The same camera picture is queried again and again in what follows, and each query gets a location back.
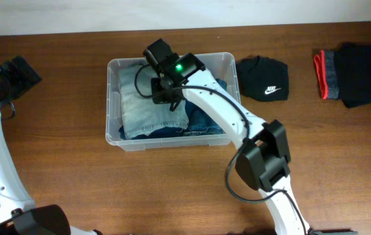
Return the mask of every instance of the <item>clear plastic container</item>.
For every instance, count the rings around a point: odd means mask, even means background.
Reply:
[[[196,55],[212,72],[215,78],[227,83],[227,92],[240,103],[238,79],[236,77],[235,60],[228,52]],[[125,151],[137,151],[151,148],[167,148],[178,146],[220,146],[231,142],[226,134],[208,134],[202,136],[185,136],[174,138],[153,138],[145,140],[122,140],[119,129],[123,125],[119,93],[118,70],[132,64],[145,64],[144,58],[113,59],[107,66],[107,115],[106,140],[113,146],[119,146]]]

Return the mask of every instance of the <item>folded clothes stack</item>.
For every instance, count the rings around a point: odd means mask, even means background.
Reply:
[[[321,50],[314,63],[322,99],[341,99],[348,108],[371,103],[371,45]]]
[[[141,97],[134,84],[135,74],[141,66],[133,65],[119,71],[123,120],[120,138],[140,140],[223,133],[212,118],[189,101],[182,101],[171,112],[170,104],[154,104],[152,99]],[[137,80],[139,90],[143,94],[151,94],[151,79],[156,77],[151,67],[143,68]],[[217,81],[226,89],[225,82]]]

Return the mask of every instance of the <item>wood grain tabletop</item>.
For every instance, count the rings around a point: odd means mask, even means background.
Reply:
[[[60,205],[71,225],[104,234],[227,234],[274,229],[264,204],[225,188],[228,146],[124,152],[105,140],[106,66],[142,57],[163,38],[179,54],[230,52],[289,66],[287,101],[242,104],[287,129],[293,191],[318,230],[371,235],[371,104],[347,109],[319,97],[313,54],[371,43],[371,22],[0,37],[0,63],[24,56],[43,81],[3,122],[17,171],[37,206]],[[235,191],[260,198],[238,177]]]

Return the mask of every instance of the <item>nike logo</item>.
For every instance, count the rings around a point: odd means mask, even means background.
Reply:
[[[278,91],[279,89],[281,89],[281,88],[276,88],[276,86],[267,87],[266,90],[265,90],[265,95],[268,95],[270,93]]]

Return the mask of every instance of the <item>black cloth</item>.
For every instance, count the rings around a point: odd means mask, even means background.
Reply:
[[[343,44],[334,53],[340,98],[348,108],[371,103],[371,45]]]
[[[257,101],[285,101],[289,96],[287,65],[275,59],[256,56],[236,64],[242,94]]]

